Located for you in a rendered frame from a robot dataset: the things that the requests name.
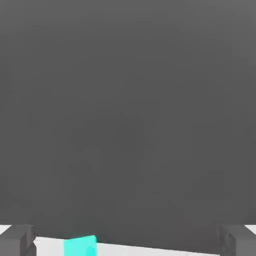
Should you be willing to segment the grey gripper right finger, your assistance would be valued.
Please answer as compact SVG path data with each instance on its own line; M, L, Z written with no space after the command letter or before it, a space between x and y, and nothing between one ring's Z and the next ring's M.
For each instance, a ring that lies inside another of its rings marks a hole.
M256 256L256 234L245 225L218 227L220 256Z

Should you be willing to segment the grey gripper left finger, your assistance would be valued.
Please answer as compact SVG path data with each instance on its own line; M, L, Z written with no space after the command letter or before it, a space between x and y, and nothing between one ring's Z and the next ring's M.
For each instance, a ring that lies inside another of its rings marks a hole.
M32 224L11 225L0 235L0 256L37 256L36 236Z

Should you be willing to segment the large cyan box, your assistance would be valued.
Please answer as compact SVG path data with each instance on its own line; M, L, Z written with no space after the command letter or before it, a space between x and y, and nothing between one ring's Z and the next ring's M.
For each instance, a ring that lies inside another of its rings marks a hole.
M66 239L63 242L64 256L98 256L95 235Z

